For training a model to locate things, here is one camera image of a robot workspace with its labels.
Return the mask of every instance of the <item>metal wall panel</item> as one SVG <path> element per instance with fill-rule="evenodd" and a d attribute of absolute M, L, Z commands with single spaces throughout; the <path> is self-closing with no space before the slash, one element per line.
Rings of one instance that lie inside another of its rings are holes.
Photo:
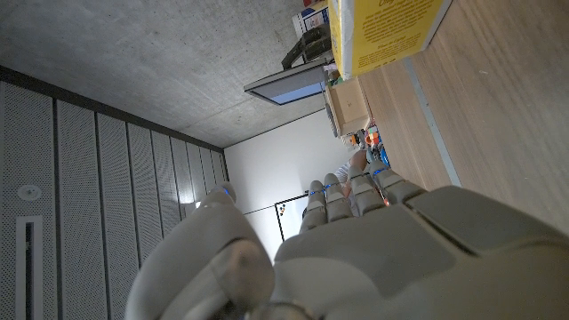
<path fill-rule="evenodd" d="M 215 183 L 220 184 L 225 179 L 223 178 L 223 166 L 221 165 L 221 154 L 215 151 L 212 153 L 213 174 L 215 176 Z"/>
<path fill-rule="evenodd" d="M 225 166 L 225 156 L 220 154 L 220 159 L 221 159 L 221 168 L 223 169 L 223 179 L 225 181 L 229 181 L 228 168 Z"/>
<path fill-rule="evenodd" d="M 111 319 L 123 319 L 128 293 L 139 270 L 126 125 L 110 116 L 98 114 L 97 118 L 109 311 Z"/>
<path fill-rule="evenodd" d="M 186 142 L 175 138 L 171 138 L 171 140 L 174 171 L 176 172 L 176 186 L 178 187 L 178 196 L 180 199 L 180 212 L 185 218 L 185 213 L 181 209 L 181 205 L 194 202 L 194 187 L 192 187 L 192 178 L 189 173 L 188 151 L 186 150 Z"/>
<path fill-rule="evenodd" d="M 162 229 L 164 236 L 167 236 L 180 222 L 180 205 L 174 177 L 170 137 L 162 133 L 152 132 L 152 143 L 158 182 L 158 203 L 162 214 Z"/>
<path fill-rule="evenodd" d="M 215 187 L 215 173 L 213 173 L 212 154 L 209 149 L 199 148 L 202 156 L 202 168 L 204 169 L 205 190 L 210 192 Z"/>
<path fill-rule="evenodd" d="M 0 83 L 0 315 L 15 318 L 16 217 L 43 219 L 44 319 L 57 317 L 52 98 Z M 18 196 L 23 185 L 42 195 Z"/>
<path fill-rule="evenodd" d="M 128 124 L 128 139 L 140 261 L 144 262 L 150 252 L 162 241 L 162 221 L 158 206 L 150 130 Z"/>
<path fill-rule="evenodd" d="M 205 198 L 205 181 L 199 147 L 186 143 L 186 148 L 188 149 L 189 170 L 194 186 L 194 201 L 202 201 Z"/>
<path fill-rule="evenodd" d="M 93 112 L 58 101 L 64 319 L 108 317 L 95 139 Z"/>

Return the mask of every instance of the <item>wooden surface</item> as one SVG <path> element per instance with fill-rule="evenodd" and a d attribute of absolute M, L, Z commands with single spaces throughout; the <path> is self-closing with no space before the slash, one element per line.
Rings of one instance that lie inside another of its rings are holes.
<path fill-rule="evenodd" d="M 412 57 L 462 186 L 566 233 L 568 17 L 565 0 L 454 0 L 429 48 Z M 432 154 L 413 166 L 437 149 L 406 77 L 400 62 L 365 75 L 389 158 L 404 176 L 448 183 Z"/>
<path fill-rule="evenodd" d="M 428 190 L 449 185 L 403 62 L 377 68 L 359 79 L 393 170 Z"/>

